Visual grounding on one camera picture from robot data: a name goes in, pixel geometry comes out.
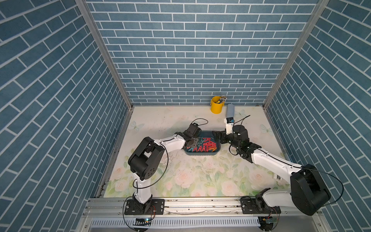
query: aluminum frame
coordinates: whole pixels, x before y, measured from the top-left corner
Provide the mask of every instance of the aluminum frame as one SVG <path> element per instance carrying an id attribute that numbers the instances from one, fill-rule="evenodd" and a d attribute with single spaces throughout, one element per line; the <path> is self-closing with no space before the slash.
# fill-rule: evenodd
<path id="1" fill-rule="evenodd" d="M 268 114 L 268 110 L 263 108 L 263 111 L 264 111 L 265 117 L 267 118 L 267 120 L 269 122 L 270 128 L 272 129 L 273 134 L 276 137 L 277 143 L 278 143 L 279 147 L 281 148 L 281 151 L 282 151 L 283 155 L 285 156 L 285 159 L 291 161 L 291 159 L 290 159 L 290 157 L 288 155 L 288 152 L 286 150 L 286 147 L 284 146 L 284 144 L 282 142 L 282 139 L 279 136 L 279 133 L 278 133 L 278 131 L 277 131 L 277 129 L 276 129 L 276 127 L 275 127 L 272 119 L 270 118 L 270 116 Z"/>
<path id="2" fill-rule="evenodd" d="M 115 166 L 117 155 L 120 151 L 122 142 L 124 141 L 125 133 L 126 133 L 126 130 L 128 129 L 129 122 L 130 122 L 130 119 L 131 119 L 131 115 L 133 114 L 133 111 L 134 111 L 134 107 L 132 109 L 128 110 L 128 112 L 125 116 L 124 123 L 122 124 L 120 133 L 117 136 L 116 143 L 115 143 L 115 146 L 112 150 L 111 156 L 108 160 L 106 169 L 104 170 L 103 176 L 102 176 L 102 178 L 99 182 L 98 188 L 95 191 L 95 194 L 94 194 L 95 197 L 100 197 L 101 196 L 102 190 L 104 189 L 104 185 L 106 184 L 106 182 L 108 182 L 108 180 L 111 176 L 112 170 Z"/>
<path id="3" fill-rule="evenodd" d="M 165 199 L 163 215 L 158 218 L 179 217 L 246 217 L 267 216 L 268 214 L 243 214 L 240 204 L 241 197 L 154 197 Z M 76 232 L 88 232 L 93 219 L 98 218 L 122 218 L 122 207 L 126 198 L 90 198 Z M 281 207 L 280 216 L 306 216 L 296 208 Z M 125 218 L 138 217 L 137 215 L 125 215 Z M 321 211 L 312 216 L 318 232 L 330 232 L 330 228 Z"/>
<path id="4" fill-rule="evenodd" d="M 89 7 L 88 7 L 88 4 L 86 3 L 86 0 L 75 0 L 75 1 L 76 1 L 76 4 L 77 4 L 77 7 L 79 8 L 79 10 L 81 12 L 82 17 L 84 18 L 84 20 L 86 22 L 86 25 L 88 26 L 88 28 L 89 28 L 89 30 L 90 30 L 93 38 L 94 38 L 94 41 L 95 41 L 96 45 L 98 46 L 98 49 L 100 50 L 100 52 L 103 56 L 104 61 L 107 64 L 107 67 L 108 67 L 109 71 L 111 72 L 111 75 L 112 75 L 112 77 L 113 77 L 113 79 L 114 79 L 114 81 L 115 81 L 115 83 L 116 83 L 116 85 L 117 85 L 125 103 L 127 104 L 128 108 L 131 110 L 132 107 L 133 107 L 133 104 L 131 103 L 129 96 L 124 89 L 124 86 L 122 84 L 120 76 L 119 76 L 119 74 L 117 72 L 117 69 L 116 69 L 116 67 L 115 67 L 115 65 L 112 61 L 111 56 L 109 55 L 107 47 L 104 44 L 104 41 L 103 41 L 102 36 L 101 36 L 101 34 L 98 30 L 98 27 L 95 24 L 93 15 L 89 10 Z"/>
<path id="5" fill-rule="evenodd" d="M 313 8 L 312 14 L 308 19 L 308 22 L 305 24 L 303 31 L 301 32 L 297 42 L 294 45 L 294 48 L 292 49 L 292 52 L 287 58 L 286 63 L 283 65 L 282 70 L 278 75 L 276 82 L 273 84 L 271 91 L 268 93 L 267 98 L 264 100 L 263 103 L 264 109 L 267 109 L 270 103 L 272 102 L 274 95 L 276 94 L 282 82 L 286 78 L 287 73 L 289 72 L 291 66 L 294 64 L 294 61 L 299 55 L 301 48 L 304 46 L 306 40 L 308 39 L 310 33 L 312 32 L 322 12 L 326 8 L 328 2 L 329 0 L 318 0 L 318 3 Z"/>

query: red wire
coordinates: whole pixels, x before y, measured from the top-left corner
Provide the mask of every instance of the red wire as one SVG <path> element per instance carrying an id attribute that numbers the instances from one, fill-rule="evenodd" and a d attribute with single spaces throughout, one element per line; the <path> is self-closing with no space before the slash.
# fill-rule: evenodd
<path id="1" fill-rule="evenodd" d="M 152 208 L 150 208 L 151 209 L 151 220 L 152 220 Z"/>
<path id="2" fill-rule="evenodd" d="M 153 212 L 153 219 L 155 219 L 155 215 L 156 215 L 156 207 L 154 205 L 152 205 L 153 208 L 155 209 L 154 212 Z"/>
<path id="3" fill-rule="evenodd" d="M 278 221 L 278 213 L 277 213 L 277 210 L 276 210 L 274 207 L 272 207 L 272 208 L 276 211 L 277 221 Z"/>

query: brick wall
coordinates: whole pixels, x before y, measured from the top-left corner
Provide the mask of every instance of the brick wall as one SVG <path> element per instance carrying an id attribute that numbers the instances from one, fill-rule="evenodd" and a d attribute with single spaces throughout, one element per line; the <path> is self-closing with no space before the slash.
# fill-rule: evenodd
<path id="1" fill-rule="evenodd" d="M 88 0 L 135 105 L 262 104 L 316 3 Z"/>
<path id="2" fill-rule="evenodd" d="M 344 183 L 323 209 L 333 231 L 371 231 L 370 12 L 369 0 L 330 0 L 268 108 L 293 161 Z"/>
<path id="3" fill-rule="evenodd" d="M 0 1 L 0 231 L 70 231 L 127 107 L 74 0 Z"/>

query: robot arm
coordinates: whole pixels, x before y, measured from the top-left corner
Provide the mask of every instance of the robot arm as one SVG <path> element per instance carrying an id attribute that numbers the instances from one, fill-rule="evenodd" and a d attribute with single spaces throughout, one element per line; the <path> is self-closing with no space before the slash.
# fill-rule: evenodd
<path id="1" fill-rule="evenodd" d="M 152 194 L 150 190 L 151 177 L 156 172 L 164 152 L 180 150 L 185 147 L 195 147 L 201 129 L 197 123 L 191 123 L 183 133 L 177 132 L 173 136 L 153 140 L 145 137 L 134 153 L 130 156 L 128 164 L 134 174 L 134 183 L 137 188 L 135 203 L 138 210 L 147 212 Z"/>
<path id="2" fill-rule="evenodd" d="M 229 143 L 236 148 L 241 158 L 271 170 L 276 178 L 282 178 L 291 184 L 291 190 L 261 191 L 256 196 L 259 211 L 274 206 L 287 206 L 296 207 L 311 216 L 331 198 L 330 191 L 313 165 L 302 166 L 270 154 L 261 146 L 250 142 L 244 126 L 233 126 L 231 134 L 226 131 L 213 131 L 213 134 L 220 143 Z"/>
<path id="3" fill-rule="evenodd" d="M 130 170 L 134 173 L 134 184 L 137 186 L 134 203 L 140 212 L 148 212 L 152 195 L 150 191 L 151 177 L 156 172 L 164 153 L 195 147 L 201 129 L 192 123 L 183 133 L 175 133 L 169 138 L 152 140 L 146 137 L 128 160 Z M 216 142 L 229 143 L 237 150 L 237 154 L 247 161 L 261 165 L 291 184 L 291 190 L 264 189 L 256 195 L 256 206 L 260 212 L 269 207 L 296 207 L 307 215 L 313 215 L 330 198 L 330 192 L 323 179 L 310 164 L 301 166 L 270 154 L 261 146 L 250 142 L 247 130 L 242 125 L 234 125 L 230 133 L 213 131 Z"/>

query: yellow cup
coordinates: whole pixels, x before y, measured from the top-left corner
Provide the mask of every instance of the yellow cup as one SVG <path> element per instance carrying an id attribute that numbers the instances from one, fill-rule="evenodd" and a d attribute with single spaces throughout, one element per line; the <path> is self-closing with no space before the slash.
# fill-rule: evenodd
<path id="1" fill-rule="evenodd" d="M 221 108 L 224 106 L 224 102 L 223 103 L 217 103 L 220 99 L 220 96 L 215 96 L 211 99 L 211 112 L 213 112 L 214 114 L 220 114 L 221 112 Z"/>

